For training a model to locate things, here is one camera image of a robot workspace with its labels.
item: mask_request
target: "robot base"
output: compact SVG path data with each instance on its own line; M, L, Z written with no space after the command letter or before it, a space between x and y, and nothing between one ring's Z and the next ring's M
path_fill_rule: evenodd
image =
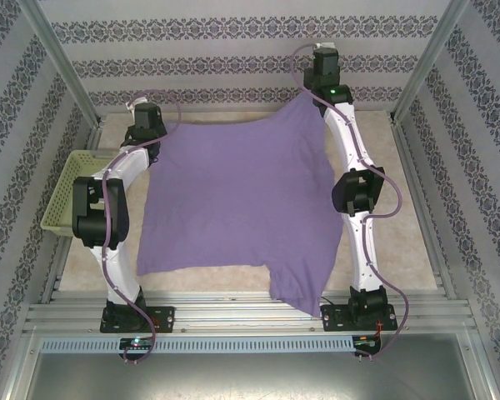
M371 332L378 330L378 323L382 324L382 331L396 331L398 323L394 307L387 305L386 312L375 312L357 317L354 321L347 304L323 305L320 307L324 332Z
M139 292L135 305L141 308L153 321L157 333L172 333L174 307L147 307L143 290ZM150 333L150 325L127 304L106 301L100 322L101 333Z
M396 331L397 316L388 303L385 288L367 292L350 287L348 304L326 304L320 307L325 332L376 332L376 335L354 337L355 348L375 354L382 346L381 331Z

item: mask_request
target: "black mounting plate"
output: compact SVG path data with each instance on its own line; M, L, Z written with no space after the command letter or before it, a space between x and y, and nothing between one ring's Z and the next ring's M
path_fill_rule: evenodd
M156 333L172 333L174 328L174 307L147 307L147 315L152 319ZM146 320L144 324L137 330L133 331L126 327L119 327L105 323L102 319L100 322L101 333L150 333L150 325Z
M320 307L324 332L369 331L376 332L378 320L383 331L396 331L398 323L394 307L387 305L386 312L360 316L356 322L347 304L325 304Z

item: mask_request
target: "robotic arm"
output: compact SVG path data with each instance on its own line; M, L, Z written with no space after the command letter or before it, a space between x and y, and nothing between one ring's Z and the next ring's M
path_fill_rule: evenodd
M382 167L374 167L368 156L356 124L352 94L348 86L339 83L339 72L338 52L333 43L317 44L313 49L312 67L304 71L303 86L316 98L313 104L320 109L341 153L344 174L332 190L332 201L347 226L354 267L348 305L321 307L324 329L371 330L378 325L378 329L396 330L393 306L388 304L386 290L375 273L378 264L373 220L367 218L383 186L383 178L367 166L380 173L384 171Z
M382 281L373 272L378 270L373 239L373 220L365 220L372 213L379 198L383 178L371 171L366 165L373 166L355 123L353 99L350 89L339 84L338 52L333 44L317 45L313 51L313 66L304 72L304 87L318 98L335 106L342 113L322 105L318 101L321 114L332 131L342 156L345 173L332 190L332 201L336 210L342 214L347 226L352 247L352 260L355 271L354 282L350 288L351 297L339 315L337 310L322 306L325 330L372 330L376 322L383 321L383 329L396 330L393 306L388 304L387 294ZM120 153L130 148L166 135L161 118L161 110L145 97L133 102L128 110L134 116L134 125L128 128L126 140ZM129 153L109 173L107 187L111 204L112 232L107 250L107 273L118 287L118 291L146 312L143 293L130 268L128 252L124 241L128 235L129 220L125 191L138 176L156 160L159 143ZM376 168L383 173L382 167ZM91 177L79 177L73 185L72 230L83 244L91 249L98 262L102 264L102 245L106 235L106 223L102 209L91 208L91 204L103 201L101 182L102 171ZM124 332L137 331L142 325L141 316L107 285L107 304L102 317L108 326L124 328Z
M127 129L119 154L127 153L137 145L161 138L167 134L161 117L161 109L139 98L132 105L134 125ZM130 152L114 165L107 176L107 189L111 204L111 237L106 251L107 274L127 299L147 312L143 292L131 269L125 245L129 229L126 190L135 178L156 161L159 142ZM78 177L72 187L72 231L102 266L102 246L106 237L106 218L103 209L91 208L103 203L102 179L107 167L91 177ZM107 302L102 315L101 330L106 332L134 332L144 325L143 318L130 308L107 284Z

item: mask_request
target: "table surface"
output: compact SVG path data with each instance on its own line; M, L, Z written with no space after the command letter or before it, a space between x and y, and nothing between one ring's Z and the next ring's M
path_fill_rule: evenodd
M270 112L187 112L182 120L188 123L236 123L265 118ZM165 120L174 119L171 113ZM386 173L402 190L403 207L394 218L374 222L377 263L383 276L400 288L407 290L435 290L433 270L428 260L413 201L391 131L386 112L356 112L357 125L365 146L377 166L384 166ZM124 133L133 124L131 114L109 114L104 124L98 148L116 149ZM335 172L336 180L343 174L341 158L327 130L326 153ZM130 231L127 247L135 270L138 244L143 225L144 203L149 184L149 171L142 172L127 190L130 214ZM396 194L384 184L376 211L387 213L396 205ZM172 292L267 292L270 277L266 266L191 267L173 272L151 273L137 280L145 290ZM348 232L344 228L337 250L335 268L326 290L348 289L353 281L353 264ZM97 261L78 239L72 240L59 290L104 291L106 283Z

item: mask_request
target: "metal panel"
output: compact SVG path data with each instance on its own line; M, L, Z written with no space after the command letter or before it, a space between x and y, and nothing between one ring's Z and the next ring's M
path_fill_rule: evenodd
M134 367L109 354L41 354L27 398L475 398L453 335L403 337L378 360L363 361L343 352L153 354Z
M26 398L37 366L42 340L39 337L21 337L11 371L2 392L2 400Z
M500 399L500 392L478 332L463 332L457 341L476 398Z

